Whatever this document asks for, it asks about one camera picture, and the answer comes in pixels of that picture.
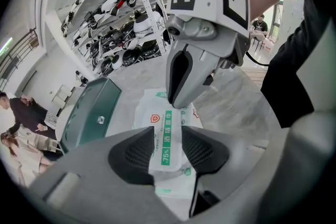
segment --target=black cable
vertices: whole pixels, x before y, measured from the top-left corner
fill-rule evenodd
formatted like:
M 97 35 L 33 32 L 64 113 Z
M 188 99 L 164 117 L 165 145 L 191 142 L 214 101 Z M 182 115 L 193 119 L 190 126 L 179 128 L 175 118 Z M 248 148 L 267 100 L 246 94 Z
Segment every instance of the black cable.
M 246 55 L 252 62 L 256 63 L 257 65 L 260 65 L 260 66 L 263 66 L 263 67 L 269 66 L 269 64 L 267 65 L 265 63 L 260 63 L 257 60 L 255 60 L 248 51 L 246 52 Z

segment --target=wet wipes package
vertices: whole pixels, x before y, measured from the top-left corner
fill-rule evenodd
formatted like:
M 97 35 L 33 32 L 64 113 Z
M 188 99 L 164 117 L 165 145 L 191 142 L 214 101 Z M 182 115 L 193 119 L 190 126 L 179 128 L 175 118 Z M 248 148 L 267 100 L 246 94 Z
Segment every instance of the wet wipes package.
M 154 176 L 155 192 L 161 197 L 188 198 L 193 195 L 196 172 L 182 150 L 181 127 L 202 128 L 193 104 L 173 108 L 165 89 L 147 89 L 135 110 L 135 129 L 154 126 L 154 153 L 149 173 Z

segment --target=dark green box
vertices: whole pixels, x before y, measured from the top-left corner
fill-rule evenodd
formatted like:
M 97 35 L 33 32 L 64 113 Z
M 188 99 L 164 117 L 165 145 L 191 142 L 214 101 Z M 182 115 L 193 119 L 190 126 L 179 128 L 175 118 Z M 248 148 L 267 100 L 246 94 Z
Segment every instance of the dark green box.
M 59 142 L 64 153 L 105 137 L 120 93 L 121 90 L 109 78 L 99 78 L 87 84 L 69 116 Z

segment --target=red logo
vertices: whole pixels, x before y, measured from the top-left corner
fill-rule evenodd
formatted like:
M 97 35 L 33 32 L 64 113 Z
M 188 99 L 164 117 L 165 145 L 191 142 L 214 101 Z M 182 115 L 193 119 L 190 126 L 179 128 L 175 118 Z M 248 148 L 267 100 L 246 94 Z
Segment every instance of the red logo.
M 155 123 L 155 122 L 158 122 L 160 120 L 160 116 L 159 115 L 152 115 L 151 116 L 151 123 Z
M 196 113 L 196 110 L 195 109 L 193 109 L 193 111 L 194 111 L 194 116 L 198 119 L 199 118 L 199 116 L 197 115 L 197 113 Z

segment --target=black jacket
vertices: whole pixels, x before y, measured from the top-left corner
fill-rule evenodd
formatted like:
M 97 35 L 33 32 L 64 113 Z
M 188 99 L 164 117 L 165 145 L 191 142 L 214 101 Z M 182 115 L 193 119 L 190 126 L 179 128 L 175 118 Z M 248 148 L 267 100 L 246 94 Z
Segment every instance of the black jacket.
M 37 114 L 39 114 L 43 119 L 46 118 L 48 110 L 40 106 L 36 101 L 33 99 L 32 102 L 29 103 L 29 108 L 34 110 Z
M 26 106 L 22 103 L 20 98 L 12 98 L 9 100 L 9 102 L 15 117 L 14 126 L 8 129 L 11 134 L 17 132 L 20 128 L 20 125 L 22 124 L 25 128 L 30 129 L 33 133 L 56 139 L 55 131 L 51 128 L 48 128 L 48 130 L 43 132 L 37 131 L 37 125 L 39 123 L 46 125 L 44 122 L 45 115 L 43 115 L 43 113 L 37 113 L 31 107 Z

